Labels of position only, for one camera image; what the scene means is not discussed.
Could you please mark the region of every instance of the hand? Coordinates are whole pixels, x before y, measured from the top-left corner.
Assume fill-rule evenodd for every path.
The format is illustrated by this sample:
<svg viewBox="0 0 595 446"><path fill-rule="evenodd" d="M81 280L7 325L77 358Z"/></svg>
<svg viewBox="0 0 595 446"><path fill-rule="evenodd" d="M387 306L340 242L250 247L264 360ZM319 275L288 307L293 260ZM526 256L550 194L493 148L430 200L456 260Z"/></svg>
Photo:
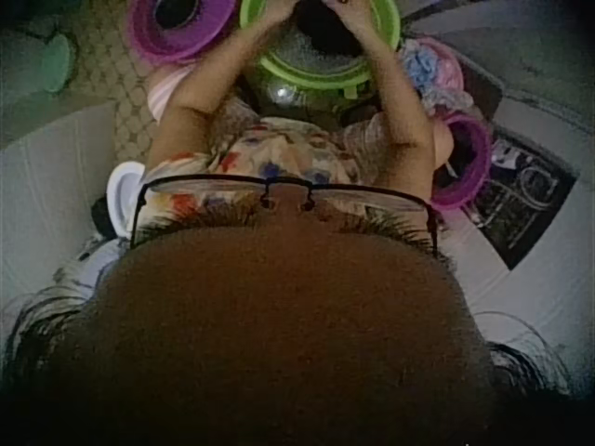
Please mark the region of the hand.
<svg viewBox="0 0 595 446"><path fill-rule="evenodd" d="M323 0L339 16L343 24L361 42L378 37L370 0Z"/></svg>
<svg viewBox="0 0 595 446"><path fill-rule="evenodd" d="M265 0L266 5L260 20L267 27L274 27L289 19L299 0Z"/></svg>

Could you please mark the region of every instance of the blue cloth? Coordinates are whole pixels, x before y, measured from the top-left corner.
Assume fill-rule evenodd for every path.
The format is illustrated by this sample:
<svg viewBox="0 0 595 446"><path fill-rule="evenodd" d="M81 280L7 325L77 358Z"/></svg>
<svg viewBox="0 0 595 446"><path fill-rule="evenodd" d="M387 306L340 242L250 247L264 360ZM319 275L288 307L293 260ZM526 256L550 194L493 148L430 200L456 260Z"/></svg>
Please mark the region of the blue cloth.
<svg viewBox="0 0 595 446"><path fill-rule="evenodd" d="M416 90L424 91L434 84L438 76L438 55L427 46L406 47L403 53L403 66L409 74Z"/></svg>

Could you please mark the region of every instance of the clothing pile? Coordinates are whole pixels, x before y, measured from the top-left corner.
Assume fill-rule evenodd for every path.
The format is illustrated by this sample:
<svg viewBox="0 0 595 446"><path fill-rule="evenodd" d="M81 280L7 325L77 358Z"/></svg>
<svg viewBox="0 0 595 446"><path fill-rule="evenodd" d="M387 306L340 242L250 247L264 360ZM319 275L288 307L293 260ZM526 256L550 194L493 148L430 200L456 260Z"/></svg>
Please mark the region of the clothing pile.
<svg viewBox="0 0 595 446"><path fill-rule="evenodd" d="M445 47L442 54L437 47L443 46L433 39L406 39L399 49L399 59L429 116L466 112L473 107L473 97L464 91L460 66Z"/></svg>

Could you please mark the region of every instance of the dark liquid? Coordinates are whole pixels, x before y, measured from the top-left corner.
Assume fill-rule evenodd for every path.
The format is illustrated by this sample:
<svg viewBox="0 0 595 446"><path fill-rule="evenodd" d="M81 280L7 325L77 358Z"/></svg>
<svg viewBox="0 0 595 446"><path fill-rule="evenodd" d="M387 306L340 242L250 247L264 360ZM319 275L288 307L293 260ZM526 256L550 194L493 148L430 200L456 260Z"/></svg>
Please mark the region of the dark liquid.
<svg viewBox="0 0 595 446"><path fill-rule="evenodd" d="M301 0L294 13L296 25L308 35L314 49L332 56L358 57L362 46L332 9L320 0Z"/></svg>
<svg viewBox="0 0 595 446"><path fill-rule="evenodd" d="M155 9L155 21L164 30L179 28L197 13L201 0L162 0Z"/></svg>

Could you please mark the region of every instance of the eyeglasses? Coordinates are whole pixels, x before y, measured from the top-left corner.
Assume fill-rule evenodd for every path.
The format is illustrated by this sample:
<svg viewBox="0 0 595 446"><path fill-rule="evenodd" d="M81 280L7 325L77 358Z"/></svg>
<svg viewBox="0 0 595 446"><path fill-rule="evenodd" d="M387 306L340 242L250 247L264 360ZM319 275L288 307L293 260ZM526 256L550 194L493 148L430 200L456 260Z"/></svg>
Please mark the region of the eyeglasses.
<svg viewBox="0 0 595 446"><path fill-rule="evenodd" d="M313 184L307 180L294 177L274 177L269 179L244 177L236 175L181 175L158 178L144 184L140 190L135 208L130 246L136 246L139 215L147 204L147 192L166 193L171 195L221 196L229 198L231 195L254 195L265 208L271 207L271 186L276 184L290 184L307 190L306 202L302 205L304 211L311 211L319 203L331 204L342 210L359 206L366 212L376 209L389 213L426 213L427 229L432 241L432 253L438 256L438 235L436 218L431 207L423 200L398 192L359 186L353 184Z"/></svg>

